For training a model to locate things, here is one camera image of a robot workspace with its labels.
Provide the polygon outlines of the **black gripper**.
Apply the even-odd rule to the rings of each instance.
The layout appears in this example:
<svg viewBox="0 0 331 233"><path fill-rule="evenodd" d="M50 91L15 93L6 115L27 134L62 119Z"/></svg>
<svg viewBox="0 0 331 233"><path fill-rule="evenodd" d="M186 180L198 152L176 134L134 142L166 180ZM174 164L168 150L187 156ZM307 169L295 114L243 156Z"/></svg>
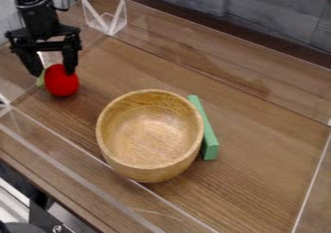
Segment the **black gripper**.
<svg viewBox="0 0 331 233"><path fill-rule="evenodd" d="M60 24L50 34L32 35L26 28L6 32L11 50L19 55L28 72L39 77L44 66L38 51L62 51L63 65L68 75L75 74L78 52L82 49L80 28Z"/></svg>

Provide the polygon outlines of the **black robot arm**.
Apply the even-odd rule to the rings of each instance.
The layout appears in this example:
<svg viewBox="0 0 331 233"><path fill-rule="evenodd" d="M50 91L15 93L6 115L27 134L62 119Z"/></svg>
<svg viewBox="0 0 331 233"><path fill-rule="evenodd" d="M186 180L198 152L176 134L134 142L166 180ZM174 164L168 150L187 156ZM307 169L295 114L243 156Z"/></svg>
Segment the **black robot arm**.
<svg viewBox="0 0 331 233"><path fill-rule="evenodd" d="M38 52L59 51L64 71L72 75L79 63L79 51L83 49L80 28L60 23L54 0L15 0L24 26L6 32L10 49L18 54L28 72L39 77L44 65Z"/></svg>

